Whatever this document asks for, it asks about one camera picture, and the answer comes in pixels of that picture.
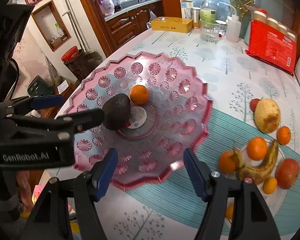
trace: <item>avocado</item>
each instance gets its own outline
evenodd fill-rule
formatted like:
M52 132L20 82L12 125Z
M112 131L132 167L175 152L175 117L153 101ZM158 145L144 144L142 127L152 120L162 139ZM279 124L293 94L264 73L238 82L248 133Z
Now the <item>avocado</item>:
M128 122L131 114L130 98L118 94L110 98L102 107L105 113L103 125L109 130L119 130Z

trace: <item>banana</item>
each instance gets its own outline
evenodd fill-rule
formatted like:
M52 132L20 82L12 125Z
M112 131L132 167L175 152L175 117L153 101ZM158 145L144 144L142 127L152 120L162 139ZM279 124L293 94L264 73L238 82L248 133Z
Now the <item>banana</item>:
M243 163L240 150L235 148L234 158L236 159L238 167L236 170L237 179L244 180L245 178L249 177L254 180L254 183L256 185L264 182L274 169L274 166L277 162L278 153L278 141L274 140L268 148L267 155L264 158L263 162L257 167L252 167Z

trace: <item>tree-patterned tablecloth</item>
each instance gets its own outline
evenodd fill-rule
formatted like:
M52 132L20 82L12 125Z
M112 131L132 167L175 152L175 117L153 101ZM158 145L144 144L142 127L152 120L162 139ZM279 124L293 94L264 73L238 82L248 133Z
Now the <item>tree-patterned tablecloth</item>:
M247 46L222 39L216 44L200 39L200 31L173 33L148 30L106 59L100 67L125 54L146 51L180 57L194 66L198 76L209 83L214 100L208 125L209 137L197 154L211 169L217 169L218 156L235 139L243 146L253 136L276 138L276 132L262 135L253 122L249 102L252 98L272 98L281 110L281 124L290 127L292 139L282 147L284 155L300 162L300 87L295 77L245 54ZM69 106L66 102L59 112ZM63 168L60 179L77 176L79 171ZM96 205L108 239L193 239L203 217L205 204L195 195L184 169L174 172L163 184L144 185L129 192L110 186ZM300 177L282 202L275 216L282 239L290 239L300 226ZM223 234L229 228L224 226Z

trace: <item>hand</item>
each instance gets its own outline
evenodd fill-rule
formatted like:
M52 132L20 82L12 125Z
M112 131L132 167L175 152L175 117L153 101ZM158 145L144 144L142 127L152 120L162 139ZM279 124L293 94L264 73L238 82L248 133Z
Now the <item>hand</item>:
M26 207L25 212L31 212L33 208L31 187L29 184L29 171L17 172L18 194L22 204Z

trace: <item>pink fruit bowl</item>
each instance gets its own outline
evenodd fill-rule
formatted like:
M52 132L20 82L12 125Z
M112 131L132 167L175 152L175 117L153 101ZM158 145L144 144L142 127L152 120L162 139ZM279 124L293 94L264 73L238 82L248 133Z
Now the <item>pink fruit bowl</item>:
M207 137L212 110L207 83L194 67L178 57L140 52L95 69L70 97L65 114L102 108L118 93L129 95L135 85L149 91L148 102L141 105L146 111L142 126L110 131L101 125L76 134L74 143L75 168L81 171L90 170L109 148L116 148L119 162L112 183L123 190L163 182L183 167L183 151L195 151Z

